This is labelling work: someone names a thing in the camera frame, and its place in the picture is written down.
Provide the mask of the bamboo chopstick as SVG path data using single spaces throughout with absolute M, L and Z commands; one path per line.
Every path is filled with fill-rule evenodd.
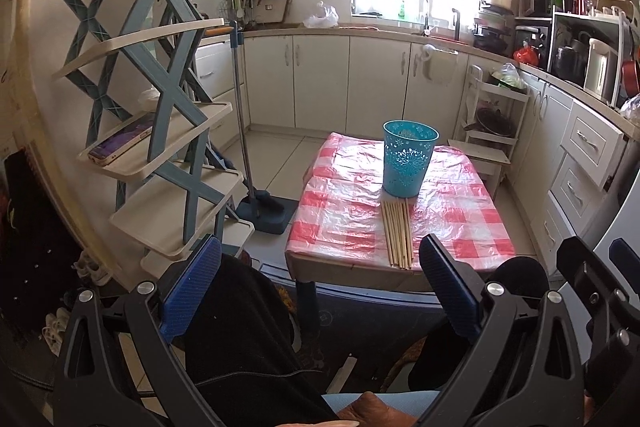
M 397 199 L 396 200 L 396 207 L 397 207 L 397 224 L 398 224 L 398 228 L 400 228 L 400 235 L 401 235 L 401 254 L 400 254 L 400 264 L 401 264 L 401 269 L 403 270 L 407 270 L 406 268 L 406 259 L 405 259 L 405 242 L 404 242 L 404 238 L 402 237 L 402 223 L 401 223 L 401 201 L 402 199 Z
M 402 237 L 405 242 L 405 259 L 406 268 L 410 270 L 413 262 L 413 246 L 411 236 L 411 221 L 409 216 L 409 204 L 407 199 L 401 201 L 401 223 L 402 223 Z
M 394 251 L 394 259 L 396 261 L 396 265 L 401 267 L 400 264 L 400 254 L 401 254 L 401 235 L 400 228 L 398 228 L 397 224 L 397 207 L 396 202 L 388 202 L 387 203 L 387 221 L 390 226 L 390 243 L 393 244 Z
M 395 253 L 394 253 L 394 243 L 392 237 L 392 227 L 390 226 L 390 216 L 388 215 L 388 202 L 387 200 L 381 200 L 381 216 L 383 221 L 384 235 L 385 235 L 385 244 L 387 249 L 387 257 L 388 262 L 390 262 L 391 267 L 396 267 Z

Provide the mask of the kitchen faucet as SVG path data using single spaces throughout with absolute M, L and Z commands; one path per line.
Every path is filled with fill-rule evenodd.
M 430 34 L 431 1 L 421 0 L 422 35 Z

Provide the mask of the white small storage shelf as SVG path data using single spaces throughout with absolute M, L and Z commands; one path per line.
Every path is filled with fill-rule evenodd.
M 468 156 L 491 196 L 511 166 L 529 100 L 529 87 L 514 65 L 492 72 L 468 66 L 454 136 L 447 144 Z

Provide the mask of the white electric kettle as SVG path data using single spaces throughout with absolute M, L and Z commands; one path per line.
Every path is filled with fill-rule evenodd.
M 617 52 L 605 42 L 590 38 L 584 89 L 600 101 L 612 101 Z

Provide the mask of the smartphone on shelf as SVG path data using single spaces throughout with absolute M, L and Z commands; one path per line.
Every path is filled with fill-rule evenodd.
M 91 147 L 88 158 L 99 166 L 111 164 L 112 161 L 125 154 L 127 150 L 152 133 L 154 119 L 154 113 L 142 114 L 136 120 Z

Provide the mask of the red white checkered tablecloth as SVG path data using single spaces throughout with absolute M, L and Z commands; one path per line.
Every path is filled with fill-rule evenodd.
M 436 147 L 420 193 L 398 198 L 383 188 L 384 144 L 332 133 L 307 171 L 286 251 L 314 262 L 367 269 L 390 265 L 391 223 L 418 247 L 435 235 L 448 253 L 491 271 L 515 249 L 485 184 L 465 153 Z

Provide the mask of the red plastic bag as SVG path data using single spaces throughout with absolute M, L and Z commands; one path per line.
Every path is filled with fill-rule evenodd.
M 513 52 L 513 58 L 520 64 L 532 65 L 534 67 L 539 65 L 539 54 L 537 50 L 527 43 L 524 43 L 519 49 Z

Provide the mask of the black toaster oven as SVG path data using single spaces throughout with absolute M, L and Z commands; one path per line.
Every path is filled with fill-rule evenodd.
M 514 27 L 513 52 L 524 43 L 533 46 L 539 54 L 537 68 L 547 69 L 552 21 L 550 17 L 517 17 Z

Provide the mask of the white hanging trash bin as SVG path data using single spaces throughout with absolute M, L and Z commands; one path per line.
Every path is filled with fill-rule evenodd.
M 426 44 L 422 48 L 422 75 L 426 80 L 436 83 L 447 83 L 454 77 L 457 67 L 458 52 L 438 48 L 434 44 Z

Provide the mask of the blue cream folding shelf rack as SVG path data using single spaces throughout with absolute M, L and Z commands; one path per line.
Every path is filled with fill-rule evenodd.
M 195 72 L 207 31 L 234 35 L 191 0 L 63 0 L 78 19 L 60 76 L 93 106 L 82 165 L 114 179 L 111 225 L 139 244 L 144 271 L 159 277 L 186 260 L 199 239 L 238 223 L 232 194 L 243 176 L 218 152 L 210 132 L 240 106 L 217 102 Z M 154 113 L 152 133 L 105 166 L 91 147 Z

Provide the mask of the white plastic bag on counter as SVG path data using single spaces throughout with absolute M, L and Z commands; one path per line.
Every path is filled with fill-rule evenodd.
M 340 18 L 334 6 L 319 1 L 311 14 L 303 20 L 303 25 L 308 29 L 329 29 L 337 27 L 339 22 Z

